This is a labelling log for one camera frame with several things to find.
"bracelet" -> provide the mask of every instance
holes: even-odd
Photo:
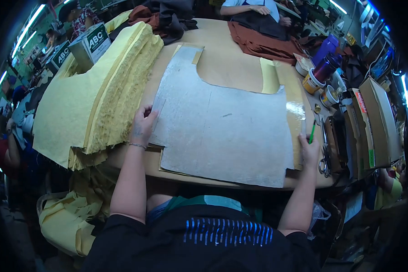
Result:
[[[129,143],[128,145],[134,145],[134,146],[138,146],[138,147],[143,148],[143,149],[147,149],[147,147],[145,145],[142,145],[142,144]]]

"silver metal sheet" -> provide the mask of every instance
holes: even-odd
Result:
[[[150,143],[164,146],[161,167],[188,175],[283,187],[293,167],[286,94],[215,86],[197,74],[203,49],[182,46],[154,100],[161,110]]]

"green pen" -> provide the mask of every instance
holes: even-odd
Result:
[[[310,141],[308,142],[308,144],[311,144],[311,142],[313,141],[313,134],[314,134],[315,126],[316,126],[316,118],[314,118],[313,129],[311,130]]]

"floral shirt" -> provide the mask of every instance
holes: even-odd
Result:
[[[80,13],[80,16],[75,19],[71,25],[73,26],[73,35],[71,36],[71,42],[74,41],[78,36],[80,36],[83,32],[86,31],[85,27],[85,19],[89,17],[92,18],[92,21],[94,24],[98,24],[101,22],[101,20],[98,18],[98,16],[93,13],[90,9],[88,8],[82,8],[82,12]]]

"person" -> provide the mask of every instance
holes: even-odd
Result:
[[[277,23],[284,27],[291,25],[291,19],[279,14],[273,0],[226,0],[221,7],[221,15],[233,16],[251,10],[261,15],[270,14]]]
[[[17,86],[13,90],[12,92],[13,110],[16,109],[16,107],[18,106],[18,103],[21,102],[28,94],[29,94],[29,90],[23,85]]]
[[[6,134],[3,135],[0,125],[0,168],[3,173],[11,179],[17,179],[19,175],[20,156],[12,127],[15,125],[13,119],[6,124]]]
[[[293,7],[294,11],[301,17],[301,24],[304,25],[307,21],[308,9],[304,5],[305,0],[295,0],[296,6]]]
[[[319,271],[306,232],[319,142],[299,135],[304,171],[277,229],[238,201],[215,195],[147,199],[144,152],[158,111],[140,107],[110,202],[110,216],[81,271]]]
[[[61,22],[68,22],[73,26],[73,35],[71,36],[71,42],[74,41],[92,25],[101,23],[101,20],[98,18],[98,16],[90,9],[86,7],[79,9],[76,0],[72,0],[66,3],[60,9],[58,18]]]
[[[56,46],[57,45],[56,41],[57,41],[58,37],[60,36],[60,34],[50,28],[49,30],[47,30],[46,36],[48,38],[47,45],[46,45],[46,50],[49,50],[49,48],[51,46]]]
[[[396,167],[378,170],[376,185],[372,186],[366,196],[366,207],[380,210],[395,203],[402,195],[406,184],[405,170],[397,172]]]

